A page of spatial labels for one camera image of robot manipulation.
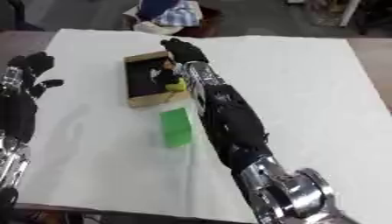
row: cloth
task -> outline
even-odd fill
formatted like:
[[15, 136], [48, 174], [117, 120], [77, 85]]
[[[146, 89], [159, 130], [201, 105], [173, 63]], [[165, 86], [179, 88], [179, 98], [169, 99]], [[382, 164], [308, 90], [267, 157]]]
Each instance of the cloth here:
[[140, 0], [137, 15], [142, 20], [151, 21], [174, 7], [179, 0]]
[[199, 26], [200, 19], [193, 6], [194, 4], [190, 1], [179, 0], [174, 7], [167, 9], [162, 15], [153, 18], [151, 21], [163, 26]]
[[[193, 101], [129, 107], [123, 57], [162, 51], [162, 39], [134, 31], [56, 35], [47, 49], [56, 65], [46, 75], [66, 85], [38, 101], [20, 203], [256, 223]], [[339, 209], [359, 223], [389, 219], [392, 121], [345, 40], [182, 39], [253, 107], [288, 172], [320, 172]], [[166, 149], [159, 113], [183, 107], [192, 143]]]
[[142, 19], [137, 15], [138, 12], [139, 6], [137, 5], [123, 13], [124, 15], [131, 16], [136, 19], [136, 24], [133, 26], [133, 30], [136, 32], [172, 35], [173, 33], [180, 32], [184, 28], [181, 26], [159, 26], [151, 21], [142, 21]]

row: robot forearm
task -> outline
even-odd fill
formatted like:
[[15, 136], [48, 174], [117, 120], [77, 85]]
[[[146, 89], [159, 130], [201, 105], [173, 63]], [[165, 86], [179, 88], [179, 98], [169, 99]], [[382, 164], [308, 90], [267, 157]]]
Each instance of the robot forearm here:
[[285, 172], [256, 113], [208, 63], [187, 62], [182, 74], [209, 140], [259, 223], [356, 223], [336, 208], [331, 187], [314, 170]]

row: silver joint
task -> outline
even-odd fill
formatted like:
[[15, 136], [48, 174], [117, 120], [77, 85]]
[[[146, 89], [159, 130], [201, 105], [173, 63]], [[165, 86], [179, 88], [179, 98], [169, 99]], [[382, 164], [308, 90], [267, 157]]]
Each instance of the silver joint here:
[[205, 86], [224, 85], [225, 81], [209, 66], [202, 61], [191, 61], [185, 63], [180, 72], [185, 80], [188, 91], [197, 102], [199, 114], [202, 115], [206, 109]]
[[23, 70], [18, 67], [8, 66], [5, 73], [0, 74], [0, 84], [2, 85], [0, 94], [9, 97], [12, 93], [19, 93], [22, 82]]
[[30, 148], [0, 130], [0, 188], [17, 187], [30, 163]]
[[289, 175], [273, 157], [262, 157], [241, 179], [261, 224], [356, 223], [336, 208], [332, 188], [312, 169]]

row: gray table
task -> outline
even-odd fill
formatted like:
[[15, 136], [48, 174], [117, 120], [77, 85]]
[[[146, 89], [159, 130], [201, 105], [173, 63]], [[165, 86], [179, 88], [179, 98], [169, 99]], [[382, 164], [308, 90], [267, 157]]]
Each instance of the gray table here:
[[[9, 31], [0, 33], [0, 71], [7, 61], [15, 55], [26, 55], [46, 49], [55, 32]], [[367, 71], [370, 80], [380, 93], [386, 105], [392, 109], [392, 39], [351, 38], [348, 40], [360, 63]], [[42, 210], [73, 210], [65, 207], [21, 205], [22, 208]], [[83, 212], [93, 210], [75, 209]]]

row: floor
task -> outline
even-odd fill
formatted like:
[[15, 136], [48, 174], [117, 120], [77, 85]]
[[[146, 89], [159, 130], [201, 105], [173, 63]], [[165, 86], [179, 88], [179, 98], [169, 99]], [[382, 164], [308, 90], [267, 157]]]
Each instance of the floor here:
[[[27, 20], [47, 31], [60, 28], [120, 30], [121, 14], [138, 0], [24, 0]], [[220, 9], [219, 36], [359, 37], [353, 27], [320, 27], [309, 22], [303, 6], [284, 0], [199, 0]], [[392, 29], [372, 30], [368, 37], [392, 37]]]

